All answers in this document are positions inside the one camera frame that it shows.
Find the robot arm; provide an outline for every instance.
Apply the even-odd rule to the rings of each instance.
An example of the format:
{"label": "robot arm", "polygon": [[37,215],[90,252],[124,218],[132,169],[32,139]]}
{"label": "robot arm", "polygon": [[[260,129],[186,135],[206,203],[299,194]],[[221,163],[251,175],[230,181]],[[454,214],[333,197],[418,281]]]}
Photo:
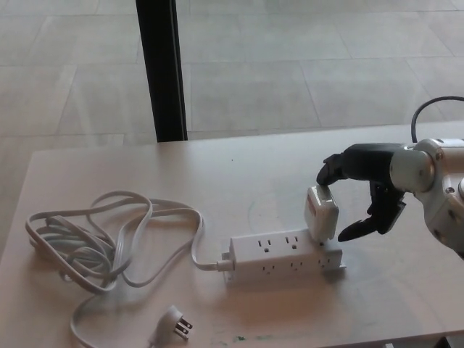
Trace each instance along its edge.
{"label": "robot arm", "polygon": [[345,228],[339,241],[390,231],[405,208],[406,192],[422,204],[430,232],[464,256],[464,140],[426,139],[404,144],[355,144],[324,161],[317,182],[370,181],[366,220]]}

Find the tabletop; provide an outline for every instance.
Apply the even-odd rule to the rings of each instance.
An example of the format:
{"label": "tabletop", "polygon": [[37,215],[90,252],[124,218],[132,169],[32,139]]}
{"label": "tabletop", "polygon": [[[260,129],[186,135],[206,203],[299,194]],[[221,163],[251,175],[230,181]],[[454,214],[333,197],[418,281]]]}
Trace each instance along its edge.
{"label": "tabletop", "polygon": [[[418,136],[455,138],[462,129],[424,124]],[[36,152],[0,263],[0,347],[69,347],[69,318],[89,296],[35,256],[24,229],[29,214],[84,208],[117,189],[172,199],[205,216],[199,259],[217,260],[230,236],[303,228],[305,193],[323,159],[357,142],[408,143],[409,126]],[[332,193],[338,229],[365,218],[368,183],[339,182]],[[194,325],[189,347],[374,347],[463,332],[462,260],[428,232],[421,204],[405,202],[388,234],[342,244],[343,273],[231,288],[185,256],[147,289],[116,288],[80,332],[99,347],[145,347],[171,304]],[[188,224],[151,229],[130,270],[136,276],[191,233]]]}

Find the tile floor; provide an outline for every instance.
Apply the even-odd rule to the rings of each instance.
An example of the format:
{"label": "tile floor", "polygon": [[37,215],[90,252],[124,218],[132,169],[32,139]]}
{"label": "tile floor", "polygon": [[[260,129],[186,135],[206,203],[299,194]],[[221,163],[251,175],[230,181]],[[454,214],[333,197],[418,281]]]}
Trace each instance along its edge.
{"label": "tile floor", "polygon": [[[408,123],[464,95],[464,0],[177,6],[191,139]],[[0,253],[33,151],[155,141],[134,0],[0,0]]]}

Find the electrical outlet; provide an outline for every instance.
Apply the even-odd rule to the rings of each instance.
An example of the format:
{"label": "electrical outlet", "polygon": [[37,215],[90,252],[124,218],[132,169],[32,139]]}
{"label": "electrical outlet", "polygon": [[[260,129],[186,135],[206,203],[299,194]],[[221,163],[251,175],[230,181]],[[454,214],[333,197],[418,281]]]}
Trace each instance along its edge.
{"label": "electrical outlet", "polygon": [[319,243],[305,230],[255,234],[231,238],[223,260],[232,260],[230,282],[307,276],[342,268],[337,241]]}

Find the electrical plug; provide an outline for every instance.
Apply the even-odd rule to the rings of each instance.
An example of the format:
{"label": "electrical plug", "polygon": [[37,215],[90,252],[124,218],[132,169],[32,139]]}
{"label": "electrical plug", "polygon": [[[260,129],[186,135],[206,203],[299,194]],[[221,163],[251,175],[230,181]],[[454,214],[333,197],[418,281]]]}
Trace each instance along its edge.
{"label": "electrical plug", "polygon": [[180,336],[184,341],[189,340],[189,331],[193,326],[185,319],[183,314],[175,306],[169,307],[167,312],[158,320],[157,328],[150,337],[149,348],[162,348],[173,337]]}

